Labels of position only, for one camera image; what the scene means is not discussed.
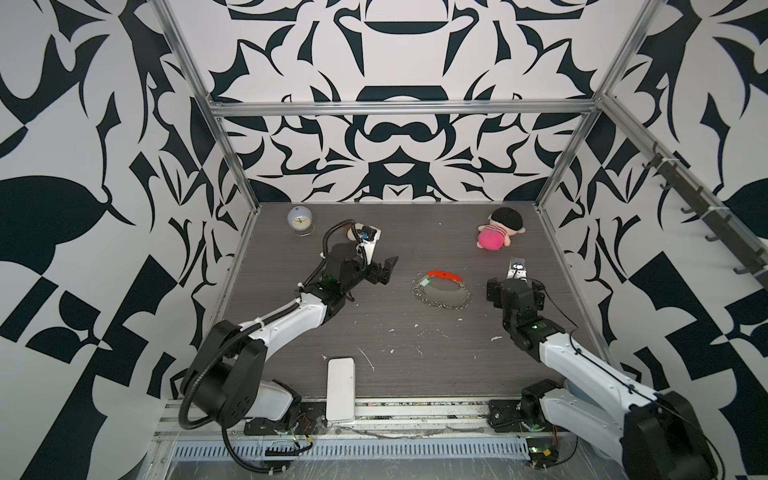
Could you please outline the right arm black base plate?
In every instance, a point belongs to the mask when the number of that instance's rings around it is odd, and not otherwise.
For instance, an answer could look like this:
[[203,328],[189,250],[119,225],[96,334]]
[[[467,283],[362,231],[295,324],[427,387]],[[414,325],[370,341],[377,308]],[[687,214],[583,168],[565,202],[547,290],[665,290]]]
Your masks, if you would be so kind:
[[560,385],[550,379],[539,381],[522,390],[519,399],[492,399],[488,402],[488,425],[496,433],[550,431],[552,424],[541,407],[544,395]]

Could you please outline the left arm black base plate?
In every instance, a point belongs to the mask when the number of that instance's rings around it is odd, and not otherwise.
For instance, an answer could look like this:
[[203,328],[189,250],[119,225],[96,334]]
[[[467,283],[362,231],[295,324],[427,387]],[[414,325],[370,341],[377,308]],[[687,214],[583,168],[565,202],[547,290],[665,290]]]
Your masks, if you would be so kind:
[[292,405],[279,420],[253,418],[245,424],[246,436],[279,434],[311,435],[326,425],[326,402],[310,401]]

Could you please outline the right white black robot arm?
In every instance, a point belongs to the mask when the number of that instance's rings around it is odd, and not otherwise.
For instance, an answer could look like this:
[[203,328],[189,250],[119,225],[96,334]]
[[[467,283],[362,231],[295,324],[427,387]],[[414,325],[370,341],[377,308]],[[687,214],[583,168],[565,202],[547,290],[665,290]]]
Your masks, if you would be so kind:
[[501,310],[513,343],[565,380],[526,387],[513,413],[492,406],[490,427],[563,428],[620,464],[629,479],[724,478],[724,460],[690,402],[638,383],[589,352],[542,316],[546,295],[541,283],[526,278],[487,282],[486,298]]

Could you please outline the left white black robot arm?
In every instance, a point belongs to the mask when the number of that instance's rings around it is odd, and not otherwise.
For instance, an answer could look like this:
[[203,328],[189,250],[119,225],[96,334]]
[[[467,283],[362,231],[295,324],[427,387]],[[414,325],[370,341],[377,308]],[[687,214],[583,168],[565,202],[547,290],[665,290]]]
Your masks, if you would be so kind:
[[398,258],[382,263],[364,246],[337,244],[294,298],[251,321],[216,323],[207,334],[182,381],[178,423],[194,430],[209,423],[229,429],[252,417],[287,430],[295,424],[301,396],[277,380],[262,379],[269,358],[304,333],[332,319],[362,282],[387,284]]

